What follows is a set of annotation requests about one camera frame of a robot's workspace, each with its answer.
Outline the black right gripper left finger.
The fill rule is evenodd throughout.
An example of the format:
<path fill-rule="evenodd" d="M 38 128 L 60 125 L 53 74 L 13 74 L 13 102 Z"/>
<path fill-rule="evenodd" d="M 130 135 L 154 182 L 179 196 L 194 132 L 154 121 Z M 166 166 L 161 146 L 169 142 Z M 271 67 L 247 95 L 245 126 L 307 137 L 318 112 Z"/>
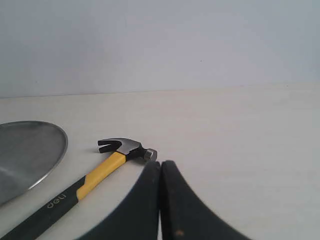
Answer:
<path fill-rule="evenodd" d="M 122 202 L 81 240 L 156 240 L 160 163 L 148 162 Z"/>

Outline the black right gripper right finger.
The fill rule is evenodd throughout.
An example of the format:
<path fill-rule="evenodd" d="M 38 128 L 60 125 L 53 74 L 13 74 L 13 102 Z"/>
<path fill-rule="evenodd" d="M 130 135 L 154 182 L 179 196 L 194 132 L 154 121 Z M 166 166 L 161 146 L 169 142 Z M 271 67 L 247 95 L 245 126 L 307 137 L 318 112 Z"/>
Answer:
<path fill-rule="evenodd" d="M 202 202 L 172 160 L 161 164 L 159 196 L 164 240 L 248 239 Z"/>

